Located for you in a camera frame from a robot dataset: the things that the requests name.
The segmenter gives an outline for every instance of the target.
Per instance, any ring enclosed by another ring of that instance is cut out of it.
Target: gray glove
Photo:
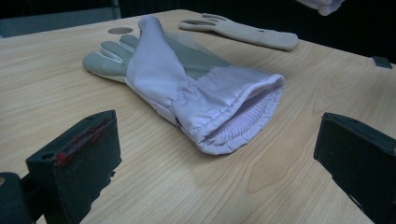
[[[273,116],[284,78],[178,44],[160,22],[145,16],[141,37],[101,44],[84,67],[101,77],[125,82],[160,116],[176,124],[209,154],[231,153],[250,141]]]

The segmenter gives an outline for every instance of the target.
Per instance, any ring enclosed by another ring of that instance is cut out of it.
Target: rubber glove
[[[189,31],[213,31],[238,41],[285,51],[291,51],[298,45],[296,34],[258,29],[206,13],[199,19],[181,21],[178,27]]]
[[[296,0],[299,3],[317,9],[322,16],[328,16],[336,11],[345,0]]]
[[[234,152],[275,113],[285,82],[281,75],[235,67],[169,42],[153,16],[143,17],[139,28],[140,40],[125,35],[111,44],[115,51],[105,42],[104,55],[88,55],[84,67],[125,82],[203,152]]]

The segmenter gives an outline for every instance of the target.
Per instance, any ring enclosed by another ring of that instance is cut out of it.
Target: round hole
[[[113,35],[125,35],[131,33],[134,29],[129,27],[116,27],[109,29],[108,32]]]
[[[41,160],[47,160],[47,159],[51,159],[53,157],[53,153],[46,153],[44,155],[41,156]]]

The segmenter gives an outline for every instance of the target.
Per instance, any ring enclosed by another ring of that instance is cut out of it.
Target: wooden table
[[[199,14],[157,14],[168,32]],[[396,138],[396,70],[300,40],[292,52],[215,34],[196,41],[229,62],[284,75],[276,114],[249,144],[210,156],[126,85],[81,65],[107,30],[139,17],[0,40],[0,172],[27,174],[24,160],[81,119],[115,109],[121,156],[111,184],[83,223],[370,223],[313,159],[324,112],[358,119]]]

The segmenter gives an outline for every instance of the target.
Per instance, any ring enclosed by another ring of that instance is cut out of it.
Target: glove finger
[[[134,35],[123,35],[120,38],[120,42],[125,48],[132,49],[134,51],[139,43],[139,39]]]
[[[215,26],[214,21],[204,19],[188,19],[178,24],[180,29],[189,31],[214,31]]]
[[[218,19],[218,20],[221,20],[221,21],[229,21],[225,17],[214,15],[214,14],[209,14],[209,13],[202,14],[202,18],[205,18],[205,19]]]
[[[125,82],[126,68],[123,63],[98,53],[87,55],[82,61],[84,68],[100,77]]]
[[[128,63],[131,60],[132,55],[134,54],[134,52],[130,49],[127,49],[122,45],[112,41],[106,41],[101,43],[100,49],[106,57],[119,61],[120,63]]]

